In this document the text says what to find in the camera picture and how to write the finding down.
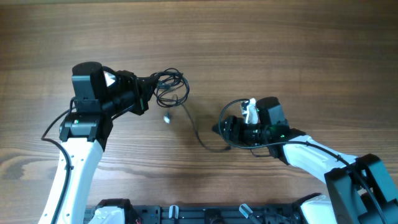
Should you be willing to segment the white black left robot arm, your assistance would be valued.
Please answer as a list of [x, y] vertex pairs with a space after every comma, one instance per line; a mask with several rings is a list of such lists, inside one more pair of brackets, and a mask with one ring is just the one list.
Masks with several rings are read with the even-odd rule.
[[61, 115], [58, 167], [40, 223], [82, 223], [95, 170], [114, 119], [127, 112], [142, 115], [159, 82], [115, 72], [98, 62], [72, 69], [75, 96]]

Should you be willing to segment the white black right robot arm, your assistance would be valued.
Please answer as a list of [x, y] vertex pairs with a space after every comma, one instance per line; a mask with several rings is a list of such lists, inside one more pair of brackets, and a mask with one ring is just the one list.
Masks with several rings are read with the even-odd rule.
[[213, 132], [232, 147], [268, 148], [270, 157], [308, 172], [328, 190], [266, 206], [265, 223], [397, 223], [397, 187], [379, 157], [344, 154], [291, 128], [274, 96], [237, 102], [242, 116], [220, 114]]

